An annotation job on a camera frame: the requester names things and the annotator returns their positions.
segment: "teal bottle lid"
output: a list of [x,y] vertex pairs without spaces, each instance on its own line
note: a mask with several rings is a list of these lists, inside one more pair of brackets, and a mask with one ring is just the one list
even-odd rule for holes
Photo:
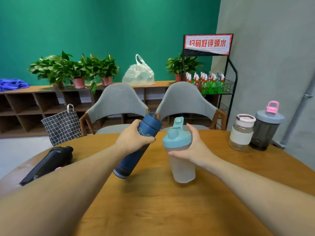
[[190,132],[183,130],[183,117],[177,117],[174,120],[174,125],[167,131],[167,135],[163,137],[163,146],[165,148],[183,147],[192,142]]

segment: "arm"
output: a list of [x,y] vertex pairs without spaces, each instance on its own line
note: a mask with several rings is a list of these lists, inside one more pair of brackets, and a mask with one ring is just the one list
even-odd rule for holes
[[274,235],[314,235],[314,196],[218,158],[200,139],[198,131],[187,126],[192,132],[191,146],[170,155],[215,174]]
[[135,120],[116,143],[23,186],[0,201],[1,235],[69,235],[106,180],[128,154],[155,141]]

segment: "gray chair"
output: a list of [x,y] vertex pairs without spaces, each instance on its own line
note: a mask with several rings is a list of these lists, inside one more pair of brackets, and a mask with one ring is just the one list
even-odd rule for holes
[[[227,115],[203,98],[199,90],[191,83],[178,82],[172,84],[166,91],[162,102],[156,110],[156,117],[163,118],[180,113],[200,114],[212,120],[210,129],[216,127],[219,115],[221,116],[221,129],[226,130]],[[209,129],[202,125],[193,125],[198,130]]]
[[80,118],[83,136],[86,136],[85,121],[93,134],[121,133],[130,124],[107,126],[96,131],[93,123],[103,117],[127,113],[144,117],[149,109],[130,85],[119,83],[106,87],[97,102]]

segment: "person's left arm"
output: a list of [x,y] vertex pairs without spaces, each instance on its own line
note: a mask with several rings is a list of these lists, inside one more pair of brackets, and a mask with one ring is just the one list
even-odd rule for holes
[[155,141],[138,134],[140,122],[135,120],[114,145],[44,175],[3,198],[1,235],[69,235],[119,162]]

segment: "person's left hand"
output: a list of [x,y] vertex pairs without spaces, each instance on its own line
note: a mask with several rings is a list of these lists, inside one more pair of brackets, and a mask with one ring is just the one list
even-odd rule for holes
[[139,119],[134,120],[129,127],[125,128],[121,132],[115,143],[115,145],[117,144],[119,147],[122,147],[126,150],[126,155],[133,153],[144,145],[153,143],[155,141],[154,137],[145,137],[138,133],[137,128],[140,122],[141,120]]

